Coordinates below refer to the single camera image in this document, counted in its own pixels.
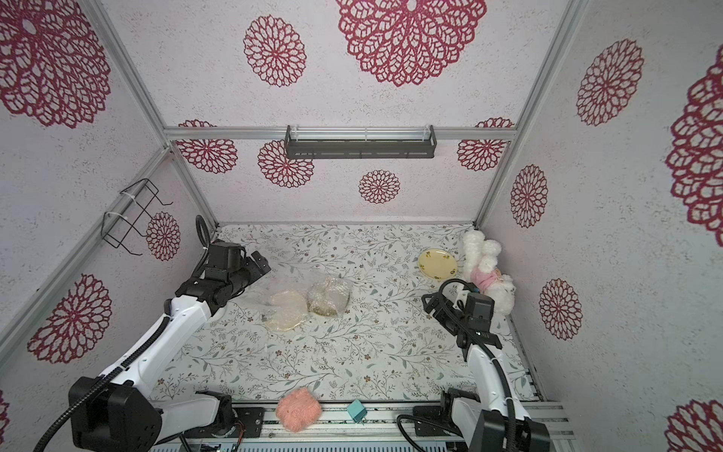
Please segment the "cream dinner plate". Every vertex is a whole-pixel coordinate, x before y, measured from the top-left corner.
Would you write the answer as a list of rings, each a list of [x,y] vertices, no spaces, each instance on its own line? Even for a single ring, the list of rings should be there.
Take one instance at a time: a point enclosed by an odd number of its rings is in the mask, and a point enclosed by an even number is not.
[[[446,250],[429,249],[422,252],[417,259],[417,267],[427,277],[436,281],[446,281],[458,275],[458,262]]]

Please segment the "bubble-wrapped plate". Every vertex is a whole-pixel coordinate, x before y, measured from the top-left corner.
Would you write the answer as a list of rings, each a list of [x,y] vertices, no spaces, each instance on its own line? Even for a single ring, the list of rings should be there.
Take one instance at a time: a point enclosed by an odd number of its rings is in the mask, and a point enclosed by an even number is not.
[[[309,289],[308,309],[318,316],[341,316],[346,312],[351,291],[352,284],[347,280],[327,277]]]
[[[276,333],[285,333],[302,325],[308,318],[307,301],[297,291],[284,291],[269,299],[268,311],[263,314],[263,324]]]

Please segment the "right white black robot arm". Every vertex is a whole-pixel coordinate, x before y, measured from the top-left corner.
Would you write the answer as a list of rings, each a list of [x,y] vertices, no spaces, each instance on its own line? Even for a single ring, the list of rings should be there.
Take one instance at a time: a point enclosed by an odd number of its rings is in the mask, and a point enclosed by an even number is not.
[[[454,304],[438,291],[423,295],[425,312],[456,339],[476,391],[442,394],[442,418],[449,433],[470,451],[550,451],[548,427],[535,421],[513,390],[506,374],[506,355],[491,332],[494,300],[472,292]]]

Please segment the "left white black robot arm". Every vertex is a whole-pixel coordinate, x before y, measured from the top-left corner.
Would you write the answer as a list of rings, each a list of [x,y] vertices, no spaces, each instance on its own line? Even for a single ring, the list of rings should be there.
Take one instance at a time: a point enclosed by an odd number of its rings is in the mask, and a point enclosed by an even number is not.
[[[151,395],[186,342],[269,271],[260,252],[220,240],[209,245],[205,261],[165,301],[152,328],[99,377],[72,386],[73,444],[91,451],[149,451],[192,429],[232,429],[235,412],[227,395],[202,391],[181,402],[157,402]]]

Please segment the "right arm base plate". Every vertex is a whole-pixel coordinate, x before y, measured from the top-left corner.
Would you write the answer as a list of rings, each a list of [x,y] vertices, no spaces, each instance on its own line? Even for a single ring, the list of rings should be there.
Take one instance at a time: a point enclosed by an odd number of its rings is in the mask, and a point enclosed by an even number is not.
[[[436,437],[436,436],[457,436],[461,437],[461,432],[451,424],[442,413],[440,406],[417,405],[412,408],[412,415],[420,418],[420,421],[414,421],[414,432],[419,437]]]

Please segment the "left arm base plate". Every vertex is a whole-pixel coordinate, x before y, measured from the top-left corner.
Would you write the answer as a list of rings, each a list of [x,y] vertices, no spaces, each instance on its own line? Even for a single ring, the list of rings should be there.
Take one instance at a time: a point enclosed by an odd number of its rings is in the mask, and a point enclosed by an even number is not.
[[[265,421],[264,408],[234,408],[233,412],[235,413],[235,420],[233,420],[231,427],[229,427],[228,429],[214,427],[199,428],[194,433],[195,437],[218,439],[230,439],[238,437],[241,437],[242,439],[257,439],[261,437]]]

